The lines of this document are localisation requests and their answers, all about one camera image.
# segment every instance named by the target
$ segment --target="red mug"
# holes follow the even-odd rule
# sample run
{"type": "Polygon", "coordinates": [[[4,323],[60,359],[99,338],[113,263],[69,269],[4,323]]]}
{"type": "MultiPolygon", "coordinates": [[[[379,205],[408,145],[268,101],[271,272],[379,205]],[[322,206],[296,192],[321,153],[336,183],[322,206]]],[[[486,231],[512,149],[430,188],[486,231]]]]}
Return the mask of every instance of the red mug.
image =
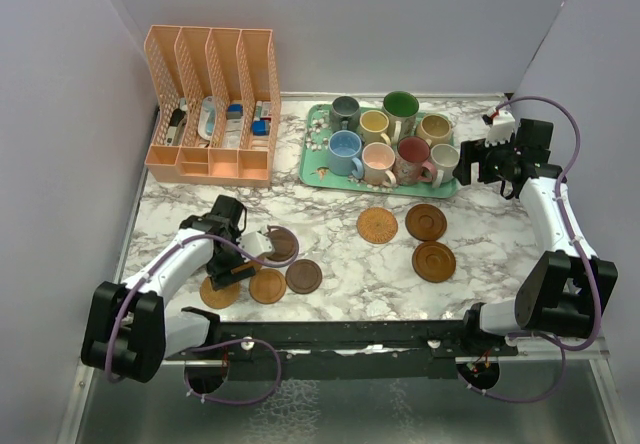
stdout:
{"type": "Polygon", "coordinates": [[[429,144],[419,137],[405,137],[398,143],[393,175],[400,186],[412,186],[417,182],[431,182],[432,177],[424,177],[423,169],[431,176],[438,174],[436,167],[429,162],[429,144]]]}

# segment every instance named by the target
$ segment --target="grey floor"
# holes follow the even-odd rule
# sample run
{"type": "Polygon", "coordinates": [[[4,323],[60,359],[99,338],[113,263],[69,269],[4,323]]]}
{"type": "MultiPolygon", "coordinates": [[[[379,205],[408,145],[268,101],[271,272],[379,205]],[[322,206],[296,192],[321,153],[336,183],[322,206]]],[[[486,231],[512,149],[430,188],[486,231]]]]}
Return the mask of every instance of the grey floor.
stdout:
{"type": "MultiPolygon", "coordinates": [[[[532,396],[547,389],[559,362],[503,364],[496,391],[532,396]]],[[[201,404],[185,396],[180,366],[147,384],[111,385],[95,374],[79,442],[418,444],[613,443],[587,361],[570,361],[559,393],[510,405],[426,378],[286,381],[249,408],[201,404]]],[[[269,383],[227,383],[225,397],[246,398],[269,383]]]]}

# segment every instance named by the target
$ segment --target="green mug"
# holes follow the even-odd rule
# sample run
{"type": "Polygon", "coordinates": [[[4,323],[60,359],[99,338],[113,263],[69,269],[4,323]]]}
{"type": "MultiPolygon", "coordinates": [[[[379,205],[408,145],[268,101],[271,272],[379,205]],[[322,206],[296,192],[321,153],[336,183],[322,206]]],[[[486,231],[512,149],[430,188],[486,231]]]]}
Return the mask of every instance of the green mug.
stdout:
{"type": "Polygon", "coordinates": [[[382,112],[389,118],[388,135],[398,136],[398,139],[413,135],[419,108],[420,103],[413,94],[404,91],[387,94],[382,101],[382,112]]]}

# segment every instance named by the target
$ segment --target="green tray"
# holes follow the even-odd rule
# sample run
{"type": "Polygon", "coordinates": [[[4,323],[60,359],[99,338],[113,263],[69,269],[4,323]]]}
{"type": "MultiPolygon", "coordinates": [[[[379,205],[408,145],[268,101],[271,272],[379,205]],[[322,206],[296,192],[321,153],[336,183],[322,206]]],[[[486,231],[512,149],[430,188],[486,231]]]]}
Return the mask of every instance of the green tray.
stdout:
{"type": "MultiPolygon", "coordinates": [[[[300,179],[308,186],[326,187],[329,189],[344,189],[348,191],[379,192],[384,194],[397,194],[401,196],[423,196],[445,199],[453,196],[458,191],[458,181],[453,179],[434,189],[430,184],[418,182],[413,186],[398,186],[389,188],[384,186],[372,186],[363,180],[353,176],[336,176],[327,167],[328,142],[331,137],[329,122],[330,104],[317,104],[309,110],[304,140],[302,142],[302,157],[300,159],[300,179]],[[324,118],[325,124],[314,125],[314,119],[324,118]]],[[[374,109],[363,107],[362,112],[374,109]]],[[[417,121],[426,113],[418,113],[417,121]]]]}

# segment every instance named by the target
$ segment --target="blue mug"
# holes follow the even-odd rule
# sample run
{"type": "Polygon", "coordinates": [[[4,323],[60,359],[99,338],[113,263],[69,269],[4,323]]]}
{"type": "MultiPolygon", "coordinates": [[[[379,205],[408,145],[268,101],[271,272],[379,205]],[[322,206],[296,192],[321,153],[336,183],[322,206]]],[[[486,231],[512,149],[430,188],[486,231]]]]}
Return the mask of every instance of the blue mug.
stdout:
{"type": "Polygon", "coordinates": [[[329,139],[329,170],[338,176],[352,174],[356,179],[364,177],[362,141],[351,131],[335,132],[329,139]]]}

